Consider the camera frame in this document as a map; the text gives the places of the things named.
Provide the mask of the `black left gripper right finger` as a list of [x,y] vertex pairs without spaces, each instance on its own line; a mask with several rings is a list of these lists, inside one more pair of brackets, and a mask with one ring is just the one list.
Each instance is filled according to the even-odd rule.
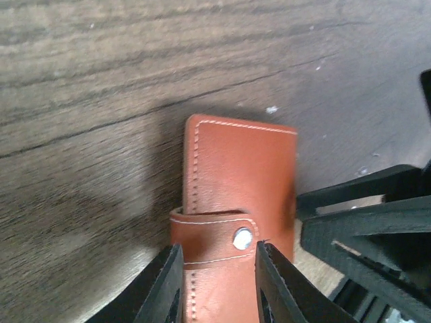
[[354,322],[273,244],[257,242],[255,281],[260,322]]

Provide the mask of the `brown leather card holder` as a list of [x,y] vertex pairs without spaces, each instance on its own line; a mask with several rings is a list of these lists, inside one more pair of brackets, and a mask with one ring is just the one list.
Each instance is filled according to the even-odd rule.
[[192,115],[183,203],[170,236],[184,256],[185,322],[257,322],[257,242],[294,253],[297,132],[278,124]]

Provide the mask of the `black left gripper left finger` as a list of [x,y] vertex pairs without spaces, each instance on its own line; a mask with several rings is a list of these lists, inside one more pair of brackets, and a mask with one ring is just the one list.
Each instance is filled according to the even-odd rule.
[[175,244],[145,267],[144,298],[135,322],[182,322],[183,264],[182,247]]

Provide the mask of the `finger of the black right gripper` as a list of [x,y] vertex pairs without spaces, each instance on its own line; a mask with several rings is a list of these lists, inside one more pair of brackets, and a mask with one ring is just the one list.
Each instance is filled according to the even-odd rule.
[[304,250],[416,322],[430,321],[430,169],[401,164],[301,194]]

